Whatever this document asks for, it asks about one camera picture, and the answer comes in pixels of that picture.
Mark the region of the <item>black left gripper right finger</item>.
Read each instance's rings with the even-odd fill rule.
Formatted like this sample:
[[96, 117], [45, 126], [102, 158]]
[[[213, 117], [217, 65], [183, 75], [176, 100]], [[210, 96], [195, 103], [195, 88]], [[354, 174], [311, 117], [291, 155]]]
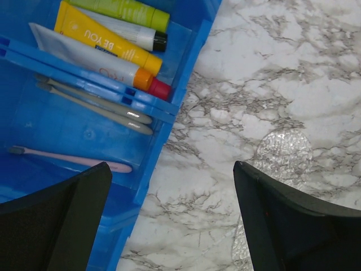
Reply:
[[360, 270], [360, 211], [237, 161], [234, 182], [254, 270]]

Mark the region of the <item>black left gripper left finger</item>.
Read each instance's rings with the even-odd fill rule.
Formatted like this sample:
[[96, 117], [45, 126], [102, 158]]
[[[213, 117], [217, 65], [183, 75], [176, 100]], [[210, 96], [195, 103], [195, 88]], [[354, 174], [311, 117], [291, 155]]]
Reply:
[[1, 204], [1, 270], [86, 270], [112, 183], [102, 162]]

